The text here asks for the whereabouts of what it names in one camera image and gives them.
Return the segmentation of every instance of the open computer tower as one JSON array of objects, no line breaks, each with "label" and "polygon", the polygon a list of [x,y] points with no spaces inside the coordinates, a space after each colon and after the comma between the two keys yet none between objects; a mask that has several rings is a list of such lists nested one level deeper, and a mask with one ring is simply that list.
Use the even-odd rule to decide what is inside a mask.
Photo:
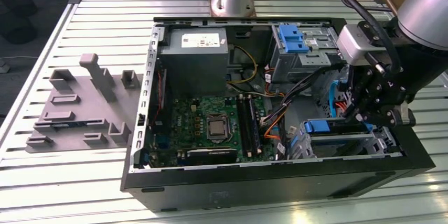
[{"label": "open computer tower", "polygon": [[[149,210],[355,197],[435,167],[411,127],[340,117],[344,25],[331,18],[155,19],[121,181]],[[300,82],[307,87],[269,127]]]}]

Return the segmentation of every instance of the motherboard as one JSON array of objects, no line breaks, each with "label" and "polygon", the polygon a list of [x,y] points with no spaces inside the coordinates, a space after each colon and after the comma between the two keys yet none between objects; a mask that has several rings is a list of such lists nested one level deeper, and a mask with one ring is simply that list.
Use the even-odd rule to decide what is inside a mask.
[{"label": "motherboard", "polygon": [[159,166],[272,161],[273,143],[256,128],[263,116],[261,97],[175,99],[171,133],[156,136]]}]

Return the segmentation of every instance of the metal worktable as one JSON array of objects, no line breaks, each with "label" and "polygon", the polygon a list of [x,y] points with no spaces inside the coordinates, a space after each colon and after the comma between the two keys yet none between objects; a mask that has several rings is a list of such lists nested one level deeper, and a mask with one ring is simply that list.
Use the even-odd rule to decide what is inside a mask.
[{"label": "metal worktable", "polygon": [[[360,17],[339,0],[256,0],[257,16]],[[208,16],[207,0],[83,0],[68,4],[0,128],[0,222],[92,223],[445,223],[448,216],[448,88],[439,78],[412,103],[415,127],[436,168],[359,198],[153,214],[120,192],[125,149],[28,154],[53,69],[88,74],[79,55],[100,55],[111,74],[143,73],[155,16]],[[389,19],[376,13],[377,19]]]}]

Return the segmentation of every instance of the ram slot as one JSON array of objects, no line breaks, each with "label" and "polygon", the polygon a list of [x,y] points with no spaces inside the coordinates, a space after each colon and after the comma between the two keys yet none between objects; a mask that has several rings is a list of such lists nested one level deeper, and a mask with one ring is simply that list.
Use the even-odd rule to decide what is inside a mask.
[{"label": "ram slot", "polygon": [[247,103],[245,103],[245,97],[240,96],[236,99],[236,110],[239,113],[239,123],[240,123],[240,135],[241,135],[241,148],[243,148],[243,154],[247,157],[252,157],[253,154],[253,147],[252,147],[252,141],[251,141],[251,132],[249,132],[249,115],[247,113]]},{"label": "ram slot", "polygon": [[253,147],[253,152],[259,155],[261,153],[261,142],[260,142],[260,135],[259,135],[259,122],[256,118],[256,108],[255,108],[255,103],[253,99],[248,99],[248,107],[249,107],[249,112],[251,112],[251,117],[249,117],[249,124],[251,124],[251,134],[252,134],[252,147]]}]

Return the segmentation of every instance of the power supply label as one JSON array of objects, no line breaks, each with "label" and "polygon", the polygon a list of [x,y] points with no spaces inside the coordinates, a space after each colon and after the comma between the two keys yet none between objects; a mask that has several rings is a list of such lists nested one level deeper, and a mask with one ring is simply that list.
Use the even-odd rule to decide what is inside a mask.
[{"label": "power supply label", "polygon": [[181,47],[220,47],[219,34],[184,34]]}]

